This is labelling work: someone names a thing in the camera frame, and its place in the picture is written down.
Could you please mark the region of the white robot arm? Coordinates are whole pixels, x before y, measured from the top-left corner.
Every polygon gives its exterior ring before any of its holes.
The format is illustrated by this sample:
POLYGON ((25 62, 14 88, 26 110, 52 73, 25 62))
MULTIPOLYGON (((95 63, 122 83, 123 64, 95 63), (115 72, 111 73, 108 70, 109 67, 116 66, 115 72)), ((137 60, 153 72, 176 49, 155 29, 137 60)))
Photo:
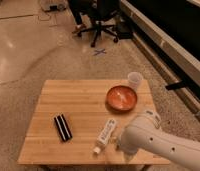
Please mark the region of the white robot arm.
POLYGON ((144 149, 191 171, 200 171, 200 142, 163 132, 160 124, 158 113, 145 110, 124 127, 118 137, 118 147, 132 156, 144 149))

